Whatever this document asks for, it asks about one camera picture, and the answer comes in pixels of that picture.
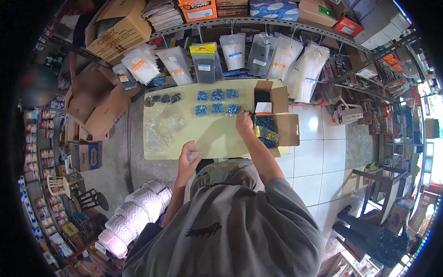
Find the yellow table top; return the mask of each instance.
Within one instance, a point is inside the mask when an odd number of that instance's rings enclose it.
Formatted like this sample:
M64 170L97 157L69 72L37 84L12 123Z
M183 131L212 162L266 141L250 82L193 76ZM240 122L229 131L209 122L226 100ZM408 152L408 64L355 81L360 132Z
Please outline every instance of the yellow table top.
M283 83L279 80L270 80L273 82L272 88L282 87ZM231 116L211 116L211 106L217 101L200 103L196 101L196 95L199 90L207 91L209 97L214 89L236 89L239 93L238 99L225 99L225 104L241 105L242 110L253 110L253 93L257 83L256 79L223 80L214 84L190 84L177 86L164 90L145 94L146 99L149 95L170 94L180 92L182 100L174 104L156 103L153 107L144 107L143 110L143 146L144 158L146 160L176 160L180 156L182 146L190 140L195 141L195 146L200 150L204 159L215 158L234 158L249 157L249 152L241 137L235 129L236 117ZM196 117L195 106L207 105L208 116ZM156 109L163 110L166 107L179 109L186 122L186 127L175 135L175 140L170 146L163 143L162 151L147 151L146 122L149 121L151 114ZM280 154L288 154L288 147L279 147Z

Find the concrete floor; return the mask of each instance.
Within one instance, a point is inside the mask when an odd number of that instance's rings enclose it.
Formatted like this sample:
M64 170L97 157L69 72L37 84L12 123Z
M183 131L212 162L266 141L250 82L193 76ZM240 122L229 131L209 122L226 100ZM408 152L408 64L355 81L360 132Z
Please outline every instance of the concrete floor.
M85 189L95 188L108 202L105 211L110 218L128 194L145 182L160 179L169 188L177 177L177 160L145 160L143 155L143 96L129 106L115 125L115 134L102 144L102 162L99 169L82 172Z

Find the stacked newspaper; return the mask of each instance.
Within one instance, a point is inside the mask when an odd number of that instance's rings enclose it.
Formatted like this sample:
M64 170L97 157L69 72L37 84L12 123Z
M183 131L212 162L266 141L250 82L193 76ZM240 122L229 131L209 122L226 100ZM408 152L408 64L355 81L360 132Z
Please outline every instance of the stacked newspaper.
M149 0L141 15L156 32L183 24L182 14L173 0Z

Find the black logo print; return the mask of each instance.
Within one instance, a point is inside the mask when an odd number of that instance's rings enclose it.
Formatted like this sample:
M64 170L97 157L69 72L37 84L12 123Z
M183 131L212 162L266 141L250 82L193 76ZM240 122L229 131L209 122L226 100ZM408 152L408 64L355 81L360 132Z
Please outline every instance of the black logo print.
M216 222L209 227L203 229L189 229L186 233L185 237L193 237L198 238L199 236L202 238L204 235L208 235L207 238L217 233L217 231L221 228L220 222Z

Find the red box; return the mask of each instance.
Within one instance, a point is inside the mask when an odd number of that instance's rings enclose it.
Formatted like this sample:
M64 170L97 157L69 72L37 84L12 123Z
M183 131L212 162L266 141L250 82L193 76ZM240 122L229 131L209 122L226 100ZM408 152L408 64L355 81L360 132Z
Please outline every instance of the red box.
M359 32L363 30L363 27L345 17L343 13L338 19L338 22L334 25L333 29L355 37Z

